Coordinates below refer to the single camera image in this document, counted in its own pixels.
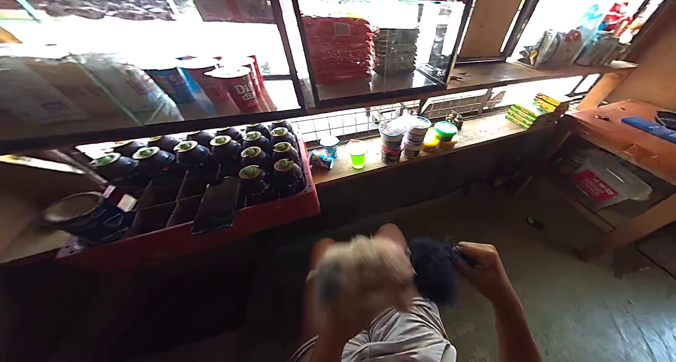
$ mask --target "product label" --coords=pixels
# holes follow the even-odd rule
[[[617,192],[612,187],[608,186],[594,172],[588,169],[574,175],[572,179],[583,192],[587,193],[596,202],[606,202],[617,195]]]
[[[334,36],[350,36],[350,25],[341,22],[333,23]]]

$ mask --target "wooden counter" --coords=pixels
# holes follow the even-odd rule
[[[485,116],[482,118],[472,119],[466,121],[462,125],[462,130],[459,133],[460,140],[453,150],[443,150],[437,148],[435,152],[427,153],[420,152],[416,158],[406,158],[403,153],[401,159],[397,164],[387,165],[381,160],[381,141],[380,137],[364,140],[368,146],[368,153],[366,155],[366,164],[363,169],[352,168],[350,155],[348,154],[345,145],[338,147],[338,157],[333,163],[333,169],[324,169],[312,167],[312,178],[316,185],[330,184],[338,181],[345,181],[357,176],[364,176],[365,174],[374,173],[382,168],[397,168],[402,165],[410,164],[420,160],[427,160],[438,156],[450,154],[452,152],[461,150],[463,148],[472,147],[479,144],[493,142],[498,139],[519,135],[521,133],[531,132],[527,131],[516,124],[505,119],[505,113]]]

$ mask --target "yogurt cup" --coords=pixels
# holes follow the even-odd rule
[[[411,118],[411,124],[408,129],[408,132],[413,135],[422,135],[425,136],[427,129],[432,126],[432,122],[428,118],[422,116],[414,116]]]
[[[381,125],[378,127],[378,132],[381,135],[383,146],[385,148],[396,150],[401,146],[403,131],[400,129],[390,126],[387,123],[381,123]]]

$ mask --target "green lid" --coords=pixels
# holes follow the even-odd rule
[[[260,147],[249,147],[246,150],[243,150],[240,156],[242,156],[243,158],[249,158],[257,156],[261,152],[262,150],[260,149]]]
[[[241,168],[238,175],[241,179],[253,179],[260,175],[260,168],[256,165],[249,165],[249,167]]]
[[[434,124],[434,129],[444,136],[453,136],[458,133],[458,127],[451,122],[437,122]]]
[[[141,160],[141,159],[144,159],[144,158],[149,158],[150,156],[153,156],[157,152],[159,152],[158,147],[144,147],[144,148],[140,148],[138,151],[136,151],[136,153],[134,153],[134,156],[132,156],[132,157],[137,159],[137,160]]]
[[[104,165],[108,165],[113,163],[115,160],[120,158],[120,154],[118,153],[112,153],[112,154],[107,154],[105,156],[102,156],[96,160],[91,160],[89,165],[92,167],[102,167]]]
[[[287,133],[287,132],[289,132],[289,130],[287,130],[286,128],[284,128],[284,127],[277,127],[277,128],[275,128],[275,129],[273,130],[273,135],[274,135],[274,136],[283,136],[283,134],[285,134],[285,133]]]
[[[256,140],[259,137],[261,137],[261,133],[258,131],[247,132],[247,134],[244,135],[244,139],[246,140]]]
[[[283,158],[275,163],[275,170],[286,171],[293,167],[293,161]]]
[[[210,142],[211,145],[223,145],[227,144],[232,140],[232,137],[229,137],[228,135],[222,135],[222,136],[217,136],[212,141]]]
[[[198,142],[194,140],[187,140],[184,142],[180,142],[176,147],[174,147],[174,151],[177,152],[190,151],[197,146]]]
[[[292,147],[292,144],[289,142],[281,142],[275,144],[275,151],[276,152],[286,152]]]

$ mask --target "wall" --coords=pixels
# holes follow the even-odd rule
[[[645,101],[667,109],[676,109],[676,2],[668,0],[654,21],[641,34],[640,42],[627,59],[638,67],[606,98]]]

